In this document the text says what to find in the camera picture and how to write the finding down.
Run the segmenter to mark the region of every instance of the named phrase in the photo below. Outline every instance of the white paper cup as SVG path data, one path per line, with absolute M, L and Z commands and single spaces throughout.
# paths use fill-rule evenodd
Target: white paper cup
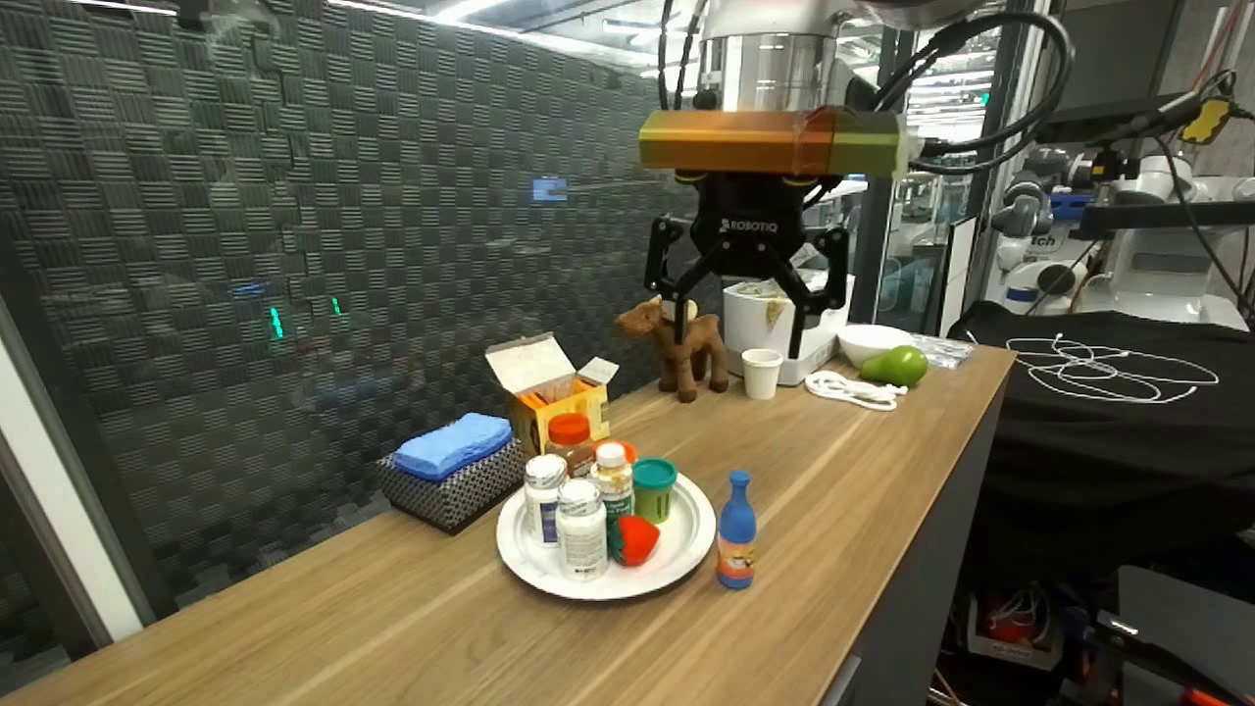
M 768 347 L 750 347 L 742 352 L 740 362 L 744 364 L 745 395 L 750 400 L 776 398 L 776 384 L 781 380 L 784 356 Z

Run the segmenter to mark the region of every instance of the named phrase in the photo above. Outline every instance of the wooden countertop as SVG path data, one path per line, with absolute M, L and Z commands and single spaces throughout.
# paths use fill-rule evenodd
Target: wooden countertop
M 497 512 L 456 538 L 388 513 L 0 700 L 117 703 L 816 703 L 1012 366 L 980 347 L 892 414 L 781 389 L 771 403 L 643 390 L 615 438 L 715 512 L 753 473 L 758 576 L 581 604 L 516 579 Z

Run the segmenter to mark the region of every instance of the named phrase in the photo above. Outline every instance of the blue sponge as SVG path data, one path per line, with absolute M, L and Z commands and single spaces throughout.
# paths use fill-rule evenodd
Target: blue sponge
M 402 444 L 393 463 L 412 477 L 439 483 L 453 472 L 492 456 L 510 440 L 508 421 L 471 413 L 449 426 Z

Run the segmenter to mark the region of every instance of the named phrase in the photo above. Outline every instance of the white bottle cap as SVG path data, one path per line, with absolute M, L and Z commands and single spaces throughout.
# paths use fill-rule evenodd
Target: white bottle cap
M 628 451 L 622 444 L 602 444 L 597 448 L 597 466 L 617 469 L 628 464 Z
M 569 480 L 557 489 L 557 504 L 567 515 L 591 515 L 601 507 L 601 490 L 591 480 Z
M 537 456 L 527 461 L 523 474 L 527 485 L 532 488 L 541 490 L 557 488 L 566 480 L 566 460 L 553 454 Z

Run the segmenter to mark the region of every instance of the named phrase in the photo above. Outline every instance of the green play-doh container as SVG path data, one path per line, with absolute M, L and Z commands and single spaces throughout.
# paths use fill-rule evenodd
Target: green play-doh container
M 636 514 L 659 525 L 671 515 L 671 488 L 675 466 L 661 459 L 641 459 L 633 464 L 631 480 L 636 493 Z

